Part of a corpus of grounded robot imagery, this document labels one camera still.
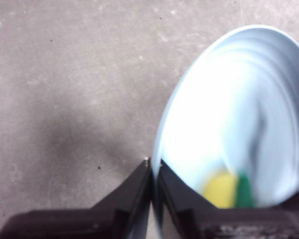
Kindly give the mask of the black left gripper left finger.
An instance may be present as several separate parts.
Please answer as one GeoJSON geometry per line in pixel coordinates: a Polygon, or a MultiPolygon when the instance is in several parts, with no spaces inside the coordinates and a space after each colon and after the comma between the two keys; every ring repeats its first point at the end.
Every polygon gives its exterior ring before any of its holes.
{"type": "Polygon", "coordinates": [[[2,227],[0,239],[144,239],[151,177],[147,159],[93,207],[14,215],[2,227]]]}

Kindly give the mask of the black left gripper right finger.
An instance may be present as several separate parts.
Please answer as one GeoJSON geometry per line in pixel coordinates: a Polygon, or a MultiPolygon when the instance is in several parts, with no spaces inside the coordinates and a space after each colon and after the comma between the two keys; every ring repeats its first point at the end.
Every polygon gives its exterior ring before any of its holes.
{"type": "Polygon", "coordinates": [[[158,221],[181,239],[299,239],[299,192],[262,209],[218,209],[160,164],[158,221]]]}

